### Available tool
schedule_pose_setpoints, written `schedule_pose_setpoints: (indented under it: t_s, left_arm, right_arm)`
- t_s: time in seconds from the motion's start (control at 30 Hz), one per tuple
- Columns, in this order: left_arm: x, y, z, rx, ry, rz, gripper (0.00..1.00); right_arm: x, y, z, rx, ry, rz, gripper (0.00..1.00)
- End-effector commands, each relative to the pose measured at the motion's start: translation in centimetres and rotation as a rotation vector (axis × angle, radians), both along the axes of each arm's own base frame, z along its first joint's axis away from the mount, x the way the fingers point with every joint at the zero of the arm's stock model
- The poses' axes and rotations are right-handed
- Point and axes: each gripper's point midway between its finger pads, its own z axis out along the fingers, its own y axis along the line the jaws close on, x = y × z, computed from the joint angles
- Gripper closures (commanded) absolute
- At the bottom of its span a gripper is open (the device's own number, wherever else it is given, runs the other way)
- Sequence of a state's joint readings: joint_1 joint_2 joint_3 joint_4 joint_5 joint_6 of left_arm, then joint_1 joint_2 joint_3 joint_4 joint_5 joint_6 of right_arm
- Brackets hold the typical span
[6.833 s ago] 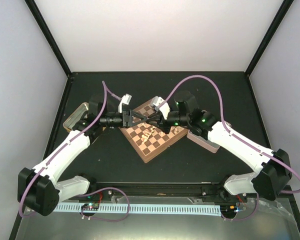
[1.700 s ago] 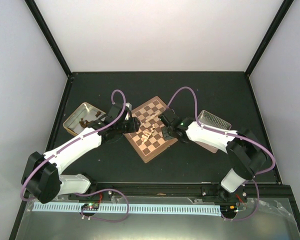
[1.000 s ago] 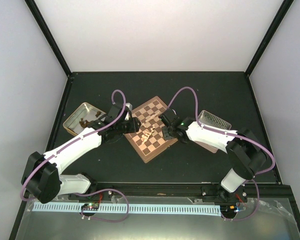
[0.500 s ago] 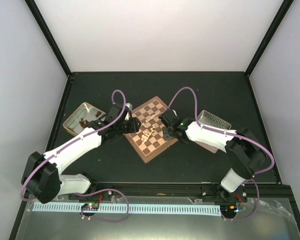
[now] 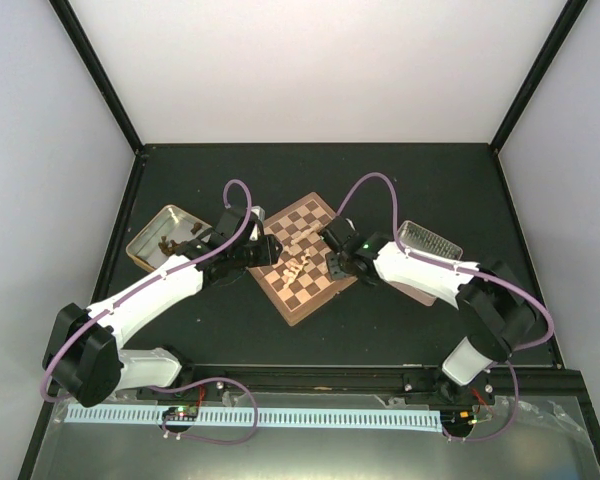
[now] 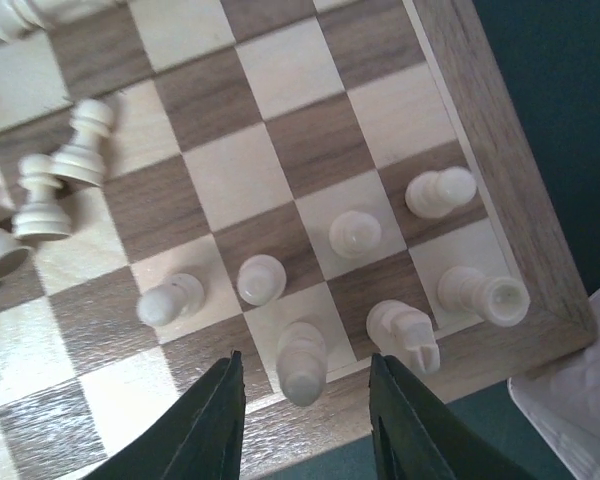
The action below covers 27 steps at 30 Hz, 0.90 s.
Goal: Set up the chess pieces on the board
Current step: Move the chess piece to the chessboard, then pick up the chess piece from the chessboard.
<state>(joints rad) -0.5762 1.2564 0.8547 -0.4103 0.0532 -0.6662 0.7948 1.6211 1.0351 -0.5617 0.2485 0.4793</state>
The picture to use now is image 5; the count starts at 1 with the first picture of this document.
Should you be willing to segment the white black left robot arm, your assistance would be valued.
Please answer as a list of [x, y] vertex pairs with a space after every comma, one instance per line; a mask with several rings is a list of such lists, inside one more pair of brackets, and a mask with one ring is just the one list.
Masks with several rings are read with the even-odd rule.
[[282, 245], [264, 231], [261, 207], [229, 207], [218, 225], [177, 246], [156, 270], [86, 308], [71, 303], [56, 316], [43, 357], [55, 381], [85, 408], [119, 390], [155, 387], [187, 397], [195, 376], [175, 348], [128, 350], [126, 344], [163, 312], [205, 288], [250, 268], [278, 262]]

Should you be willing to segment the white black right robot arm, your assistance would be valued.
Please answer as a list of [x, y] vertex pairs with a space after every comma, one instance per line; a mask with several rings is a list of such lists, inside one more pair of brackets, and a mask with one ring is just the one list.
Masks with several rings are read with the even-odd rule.
[[501, 262], [482, 266], [452, 260], [380, 233], [365, 238], [340, 216], [319, 235], [331, 250], [327, 263], [332, 279], [356, 277], [370, 285], [420, 290], [459, 311], [465, 335], [434, 379], [437, 396], [447, 403], [465, 397], [483, 370], [509, 360], [538, 320], [539, 308], [524, 297]]

